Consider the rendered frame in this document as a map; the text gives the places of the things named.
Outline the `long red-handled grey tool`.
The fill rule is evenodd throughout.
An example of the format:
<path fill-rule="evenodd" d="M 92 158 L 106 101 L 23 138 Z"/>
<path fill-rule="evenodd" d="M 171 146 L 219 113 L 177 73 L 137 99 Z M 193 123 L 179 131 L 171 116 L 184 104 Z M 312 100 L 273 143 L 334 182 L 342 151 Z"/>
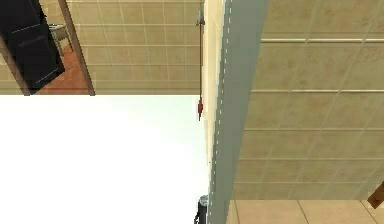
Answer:
<path fill-rule="evenodd" d="M 204 21 L 204 12 L 203 5 L 200 5 L 198 12 L 198 19 L 196 26 L 199 28 L 199 102 L 198 102 L 198 120 L 201 120 L 203 113 L 203 94 L 202 94 L 202 67 L 203 67 L 203 26 Z"/>

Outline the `black tube case silver cap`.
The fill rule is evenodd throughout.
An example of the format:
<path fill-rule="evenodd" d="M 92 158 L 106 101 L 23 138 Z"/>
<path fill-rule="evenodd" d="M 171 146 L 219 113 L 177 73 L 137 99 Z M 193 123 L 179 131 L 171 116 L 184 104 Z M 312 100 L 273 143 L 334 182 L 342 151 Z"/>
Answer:
<path fill-rule="evenodd" d="M 207 224 L 208 196 L 202 195 L 197 202 L 194 224 Z"/>

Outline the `pale grey stool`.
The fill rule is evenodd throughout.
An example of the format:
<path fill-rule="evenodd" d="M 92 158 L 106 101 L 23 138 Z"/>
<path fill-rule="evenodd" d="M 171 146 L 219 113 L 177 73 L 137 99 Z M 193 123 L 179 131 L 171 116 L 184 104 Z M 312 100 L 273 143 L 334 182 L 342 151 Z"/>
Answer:
<path fill-rule="evenodd" d="M 67 28 L 64 24 L 50 24 L 49 25 L 49 30 L 52 34 L 52 37 L 53 37 L 53 40 L 54 40 L 54 43 L 58 49 L 58 52 L 61 56 L 64 55 L 63 53 L 63 49 L 62 49 L 62 46 L 61 46 L 61 41 L 64 40 L 64 39 L 67 39 L 68 40 L 68 43 L 69 43 L 69 46 L 70 46 L 70 49 L 73 49 L 72 47 L 72 43 L 71 43 L 71 40 L 69 38 L 69 34 L 68 34 L 68 31 L 67 31 Z"/>

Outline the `brown wooden furniture piece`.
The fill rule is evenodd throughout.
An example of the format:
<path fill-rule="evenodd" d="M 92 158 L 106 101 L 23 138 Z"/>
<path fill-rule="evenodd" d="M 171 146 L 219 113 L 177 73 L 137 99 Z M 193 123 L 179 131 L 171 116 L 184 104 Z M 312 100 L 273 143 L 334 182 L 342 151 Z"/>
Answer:
<path fill-rule="evenodd" d="M 367 201 L 374 209 L 384 202 L 384 181 L 368 197 Z"/>

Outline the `black room door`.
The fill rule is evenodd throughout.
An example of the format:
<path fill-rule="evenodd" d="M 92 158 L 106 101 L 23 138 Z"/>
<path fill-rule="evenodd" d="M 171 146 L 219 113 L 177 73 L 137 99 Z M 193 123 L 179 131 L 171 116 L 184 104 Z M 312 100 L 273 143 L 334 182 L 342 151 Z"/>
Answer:
<path fill-rule="evenodd" d="M 0 36 L 31 94 L 65 71 L 39 0 L 0 0 Z"/>

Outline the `brown wooden door frame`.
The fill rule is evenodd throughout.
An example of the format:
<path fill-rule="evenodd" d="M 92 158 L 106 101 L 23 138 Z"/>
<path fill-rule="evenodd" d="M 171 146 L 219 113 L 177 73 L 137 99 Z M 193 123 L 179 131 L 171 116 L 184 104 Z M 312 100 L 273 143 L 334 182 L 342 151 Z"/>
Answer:
<path fill-rule="evenodd" d="M 64 24 L 66 26 L 73 49 L 70 49 L 67 39 L 61 41 L 64 55 L 60 55 L 60 57 L 65 71 L 35 94 L 93 96 L 95 90 L 76 32 L 68 0 L 39 0 L 39 3 L 46 15 L 48 26 L 50 24 Z M 5 64 L 22 94 L 25 96 L 35 95 L 31 94 L 28 90 L 1 36 L 0 55 L 3 57 Z"/>

